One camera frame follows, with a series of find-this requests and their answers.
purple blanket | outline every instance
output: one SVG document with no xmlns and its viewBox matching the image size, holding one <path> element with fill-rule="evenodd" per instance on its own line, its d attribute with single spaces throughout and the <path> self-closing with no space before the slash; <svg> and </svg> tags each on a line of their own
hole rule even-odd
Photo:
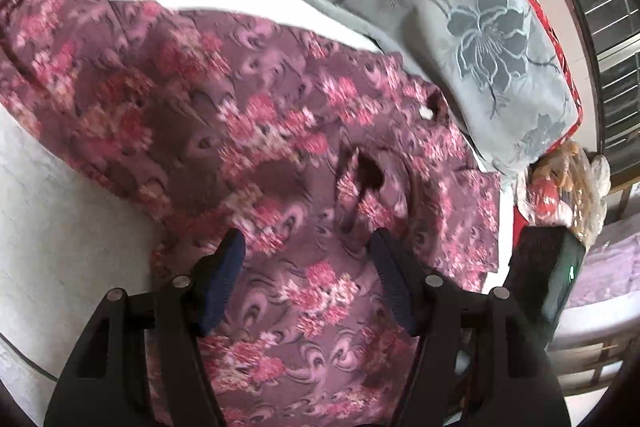
<svg viewBox="0 0 640 427">
<path fill-rule="evenodd" d="M 153 1 L 0 0 L 0 30 L 0 102 L 164 224 L 156 275 L 244 232 L 225 320 L 200 343 L 229 425 L 389 419 L 414 343 L 367 258 L 375 228 L 465 288 L 497 269 L 498 178 L 397 55 Z"/>
<path fill-rule="evenodd" d="M 567 308 L 640 291 L 640 214 L 604 227 L 584 258 Z"/>
</svg>

gray pillow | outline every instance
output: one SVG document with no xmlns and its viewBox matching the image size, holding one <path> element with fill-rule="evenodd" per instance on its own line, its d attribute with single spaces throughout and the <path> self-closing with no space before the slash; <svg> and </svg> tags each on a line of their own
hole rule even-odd
<svg viewBox="0 0 640 427">
<path fill-rule="evenodd" d="M 575 130 L 564 57 L 529 0 L 305 0 L 443 90 L 487 166 L 513 174 Z"/>
</svg>

crumpled cloth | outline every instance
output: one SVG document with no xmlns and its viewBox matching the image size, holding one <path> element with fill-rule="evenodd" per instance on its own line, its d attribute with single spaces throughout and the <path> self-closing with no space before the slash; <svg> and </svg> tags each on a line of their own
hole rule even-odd
<svg viewBox="0 0 640 427">
<path fill-rule="evenodd" d="M 366 253 L 377 227 L 467 289 L 497 269 L 498 177 L 399 55 L 148 0 L 0 0 L 0 30 L 0 102 L 164 224 L 158 277 L 244 233 L 225 318 L 200 341 L 229 425 L 390 418 L 415 344 Z"/>
</svg>

flower embroidery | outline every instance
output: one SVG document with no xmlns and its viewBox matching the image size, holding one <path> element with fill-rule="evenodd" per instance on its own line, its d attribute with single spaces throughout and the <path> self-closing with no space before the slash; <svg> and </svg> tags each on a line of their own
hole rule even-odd
<svg viewBox="0 0 640 427">
<path fill-rule="evenodd" d="M 154 219 L 161 221 L 171 213 L 171 200 L 164 193 L 164 188 L 156 181 L 150 181 L 138 189 L 138 199 Z"/>
<path fill-rule="evenodd" d="M 353 204 L 358 199 L 358 187 L 355 184 L 354 169 L 350 168 L 337 182 L 338 202 L 345 206 Z"/>
<path fill-rule="evenodd" d="M 194 28 L 174 30 L 172 39 L 165 42 L 156 61 L 158 70 L 165 76 L 178 74 L 188 82 L 202 76 L 224 76 L 230 69 L 217 50 L 217 42 L 212 36 L 202 38 Z"/>
<path fill-rule="evenodd" d="M 238 180 L 255 167 L 254 162 L 232 144 L 224 144 L 218 153 L 222 162 L 220 173 L 225 180 Z"/>
<path fill-rule="evenodd" d="M 382 110 L 382 104 L 368 96 L 356 99 L 354 105 L 355 109 L 348 108 L 343 114 L 346 123 L 357 122 L 363 126 L 372 125 L 373 117 Z"/>
<path fill-rule="evenodd" d="M 301 149 L 315 156 L 321 156 L 329 150 L 329 143 L 324 134 L 312 134 L 303 137 L 298 141 L 298 145 Z"/>
<path fill-rule="evenodd" d="M 560 139 L 565 127 L 562 120 L 553 123 L 548 114 L 538 115 L 538 127 L 530 130 L 520 142 L 521 154 L 532 160 L 539 158 Z"/>
<path fill-rule="evenodd" d="M 110 75 L 99 84 L 96 91 L 98 99 L 104 104 L 112 104 L 144 97 L 151 93 L 153 81 L 138 70 L 119 71 Z"/>
<path fill-rule="evenodd" d="M 448 156 L 462 160 L 466 156 L 466 140 L 456 125 L 449 125 L 443 133 L 443 142 Z"/>
<path fill-rule="evenodd" d="M 145 19 L 155 20 L 164 11 L 156 1 L 142 1 L 142 15 Z"/>
<path fill-rule="evenodd" d="M 422 143 L 424 156 L 432 163 L 439 164 L 444 162 L 445 153 L 439 142 L 436 140 L 425 140 Z"/>
<path fill-rule="evenodd" d="M 306 339 L 322 332 L 326 324 L 338 324 L 349 316 L 349 306 L 358 293 L 358 286 L 350 275 L 336 279 L 326 261 L 306 269 L 308 287 L 301 288 L 289 280 L 280 288 L 280 301 L 290 301 L 302 309 L 297 327 Z"/>
<path fill-rule="evenodd" d="M 345 108 L 358 95 L 353 81 L 345 76 L 341 76 L 337 84 L 330 76 L 325 78 L 322 83 L 322 90 L 329 101 L 329 105 L 335 108 Z"/>
<path fill-rule="evenodd" d="M 284 246 L 286 236 L 279 229 L 282 214 L 278 202 L 265 198 L 254 183 L 246 184 L 222 200 L 219 212 L 222 215 L 217 216 L 218 220 L 224 218 L 228 226 L 244 234 L 247 255 L 270 256 Z"/>
<path fill-rule="evenodd" d="M 234 427 L 248 427 L 250 425 L 250 418 L 240 409 L 235 407 L 221 407 L 220 409 L 228 425 Z"/>
<path fill-rule="evenodd" d="M 233 142 L 247 145 L 260 141 L 262 137 L 261 131 L 255 125 L 255 118 L 240 113 L 238 106 L 232 100 L 223 102 L 220 108 L 220 120 L 226 123 L 229 137 Z"/>
<path fill-rule="evenodd" d="M 291 136 L 301 136 L 308 133 L 310 127 L 316 124 L 313 113 L 304 107 L 302 111 L 290 110 L 282 123 L 283 130 Z"/>
<path fill-rule="evenodd" d="M 273 100 L 267 94 L 254 94 L 247 101 L 246 115 L 256 123 L 271 123 L 276 118 Z"/>
<path fill-rule="evenodd" d="M 514 78 L 527 73 L 527 35 L 524 13 L 509 8 L 508 0 L 478 0 L 478 7 L 453 9 L 449 32 L 461 39 L 458 67 L 471 74 L 479 89 L 503 94 Z"/>
<path fill-rule="evenodd" d="M 102 139 L 113 151 L 148 150 L 152 143 L 153 133 L 143 124 L 142 110 L 128 102 L 107 111 L 92 105 L 80 118 L 79 128 L 85 136 Z"/>
<path fill-rule="evenodd" d="M 411 80 L 402 84 L 402 94 L 414 98 L 420 105 L 425 105 L 428 98 L 426 85 L 422 79 L 415 80 L 415 78 L 412 77 Z"/>
<path fill-rule="evenodd" d="M 199 342 L 202 360 L 212 375 L 216 393 L 237 389 L 255 390 L 260 384 L 274 381 L 285 374 L 282 360 L 268 357 L 265 351 L 277 344 L 276 336 L 267 331 L 256 341 L 238 341 L 212 335 Z"/>
<path fill-rule="evenodd" d="M 18 95 L 10 92 L 8 95 L 0 94 L 0 103 L 4 105 L 9 114 L 35 139 L 40 138 L 42 126 L 32 111 L 26 107 Z"/>
<path fill-rule="evenodd" d="M 322 47 L 318 35 L 316 35 L 315 33 L 306 32 L 306 36 L 307 38 L 305 44 L 309 48 L 309 53 L 311 53 L 312 57 L 318 59 L 326 58 L 327 52 Z"/>
<path fill-rule="evenodd" d="M 394 360 L 410 353 L 409 344 L 402 337 L 401 328 L 385 328 L 373 332 L 370 328 L 362 330 L 364 347 L 359 349 L 362 356 L 362 368 L 369 374 L 375 374 L 393 365 Z"/>
<path fill-rule="evenodd" d="M 358 205 L 358 210 L 369 219 L 369 230 L 371 232 L 381 227 L 389 230 L 393 230 L 396 227 L 397 216 L 380 203 L 379 197 L 375 197 L 369 191 L 367 191 Z"/>
<path fill-rule="evenodd" d="M 498 212 L 495 208 L 494 198 L 491 192 L 487 192 L 485 197 L 481 197 L 478 200 L 478 212 L 482 217 L 484 225 L 492 232 L 498 232 L 498 223 L 495 219 Z"/>
<path fill-rule="evenodd" d="M 345 419 L 356 412 L 367 408 L 367 415 L 375 416 L 380 408 L 382 390 L 364 386 L 337 394 L 337 401 L 329 404 L 325 414 L 338 419 Z"/>
<path fill-rule="evenodd" d="M 35 55 L 31 62 L 36 79 L 51 94 L 61 110 L 70 110 L 74 105 L 76 88 L 74 83 L 78 72 L 73 67 L 74 47 L 64 44 L 60 51 L 51 57 L 48 51 Z"/>
<path fill-rule="evenodd" d="M 480 187 L 482 185 L 482 182 L 480 181 L 480 172 L 467 169 L 462 171 L 461 174 L 466 183 L 474 190 L 474 192 L 478 192 L 480 190 Z"/>
<path fill-rule="evenodd" d="M 60 25 L 58 13 L 66 0 L 42 0 L 38 12 L 20 21 L 20 31 L 15 39 L 18 49 L 34 40 L 52 41 L 52 31 Z"/>
</svg>

